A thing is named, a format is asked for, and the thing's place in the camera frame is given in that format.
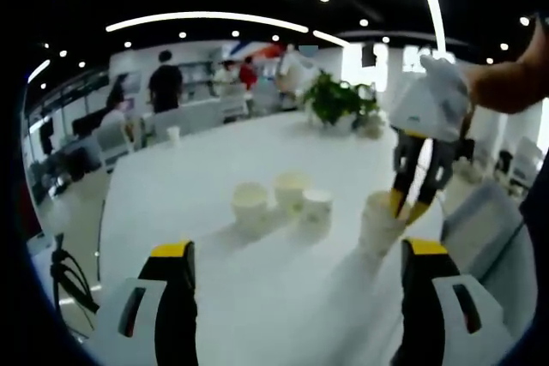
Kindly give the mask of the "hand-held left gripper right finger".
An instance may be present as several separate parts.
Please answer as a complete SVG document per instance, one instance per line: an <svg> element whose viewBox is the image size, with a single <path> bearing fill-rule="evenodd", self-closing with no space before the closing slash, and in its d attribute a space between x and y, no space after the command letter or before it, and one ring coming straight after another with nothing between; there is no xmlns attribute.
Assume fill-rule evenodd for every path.
<svg viewBox="0 0 549 366"><path fill-rule="evenodd" d="M497 300L437 241L401 243L403 365L497 365L513 339Z"/></svg>

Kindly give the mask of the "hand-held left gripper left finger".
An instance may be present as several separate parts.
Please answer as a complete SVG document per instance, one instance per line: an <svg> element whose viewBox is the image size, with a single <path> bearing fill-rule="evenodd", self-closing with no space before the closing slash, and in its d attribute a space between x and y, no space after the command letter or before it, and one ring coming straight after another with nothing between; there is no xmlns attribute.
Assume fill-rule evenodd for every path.
<svg viewBox="0 0 549 366"><path fill-rule="evenodd" d="M197 365L195 291L194 243L155 247L102 301L87 353L98 365Z"/></svg>

